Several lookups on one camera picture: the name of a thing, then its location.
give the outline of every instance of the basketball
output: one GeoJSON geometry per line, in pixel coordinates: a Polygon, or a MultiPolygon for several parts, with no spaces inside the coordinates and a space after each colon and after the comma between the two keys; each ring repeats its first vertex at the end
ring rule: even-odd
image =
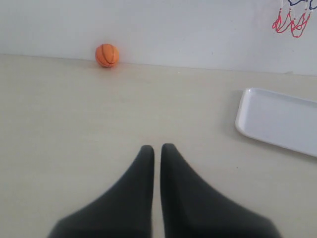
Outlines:
{"type": "Polygon", "coordinates": [[[102,44],[96,49],[96,61],[102,67],[113,67],[119,60],[117,48],[110,44],[102,44]]]}

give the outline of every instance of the white wall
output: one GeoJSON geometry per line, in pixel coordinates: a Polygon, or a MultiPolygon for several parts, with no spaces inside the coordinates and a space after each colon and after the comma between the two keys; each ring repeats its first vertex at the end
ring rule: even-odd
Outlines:
{"type": "Polygon", "coordinates": [[[0,0],[0,53],[317,75],[316,15],[276,34],[279,0],[0,0]]]}

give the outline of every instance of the white tray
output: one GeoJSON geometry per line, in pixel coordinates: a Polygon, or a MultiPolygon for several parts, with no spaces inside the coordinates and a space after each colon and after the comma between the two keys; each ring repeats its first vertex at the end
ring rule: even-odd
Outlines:
{"type": "Polygon", "coordinates": [[[247,137],[317,157],[317,102],[249,88],[236,127],[247,137]]]}

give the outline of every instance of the white floor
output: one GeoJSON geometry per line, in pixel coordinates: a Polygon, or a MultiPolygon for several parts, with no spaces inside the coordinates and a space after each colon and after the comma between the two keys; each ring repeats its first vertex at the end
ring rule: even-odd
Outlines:
{"type": "Polygon", "coordinates": [[[162,238],[159,155],[173,142],[212,186],[317,237],[317,158],[253,141],[234,120],[242,90],[317,100],[317,78],[0,55],[0,237],[43,238],[105,192],[143,144],[156,150],[154,238],[162,238]]]}

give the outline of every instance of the toy basketball hoop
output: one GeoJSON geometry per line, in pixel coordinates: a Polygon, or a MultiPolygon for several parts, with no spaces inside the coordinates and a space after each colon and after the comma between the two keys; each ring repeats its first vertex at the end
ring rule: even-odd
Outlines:
{"type": "Polygon", "coordinates": [[[277,33],[284,33],[290,29],[292,36],[300,38],[308,24],[313,10],[317,8],[317,0],[281,0],[281,8],[278,13],[277,20],[273,23],[272,28],[277,33]],[[283,8],[289,4],[289,9],[286,16],[283,16],[283,8]],[[303,13],[300,16],[295,16],[294,6],[302,7],[303,13]]]}

